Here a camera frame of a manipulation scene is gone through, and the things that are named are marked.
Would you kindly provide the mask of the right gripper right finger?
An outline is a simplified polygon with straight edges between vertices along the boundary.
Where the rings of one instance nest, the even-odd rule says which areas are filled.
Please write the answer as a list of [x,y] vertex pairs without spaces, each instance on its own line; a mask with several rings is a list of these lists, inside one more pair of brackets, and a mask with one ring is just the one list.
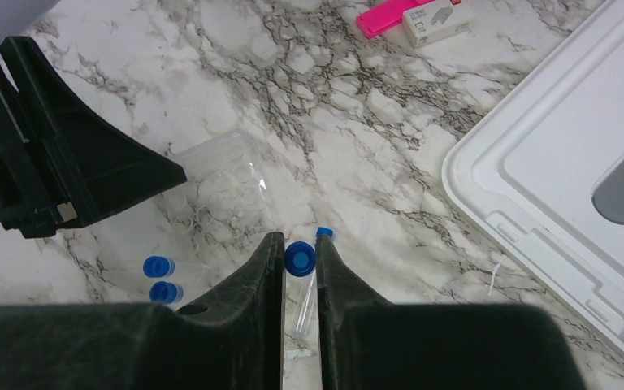
[[582,389],[560,328],[522,304],[397,304],[316,240],[326,389]]

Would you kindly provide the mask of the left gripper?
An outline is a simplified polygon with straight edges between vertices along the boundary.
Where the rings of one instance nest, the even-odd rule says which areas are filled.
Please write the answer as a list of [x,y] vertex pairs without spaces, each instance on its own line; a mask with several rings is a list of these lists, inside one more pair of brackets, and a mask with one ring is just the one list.
[[186,182],[184,169],[115,128],[68,87],[31,37],[0,52],[0,224],[53,236]]

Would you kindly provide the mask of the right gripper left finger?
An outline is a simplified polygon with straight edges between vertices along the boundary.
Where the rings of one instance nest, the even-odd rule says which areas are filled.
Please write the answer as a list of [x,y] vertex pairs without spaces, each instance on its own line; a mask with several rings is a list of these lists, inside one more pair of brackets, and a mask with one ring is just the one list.
[[279,389],[284,236],[187,305],[0,306],[0,389]]

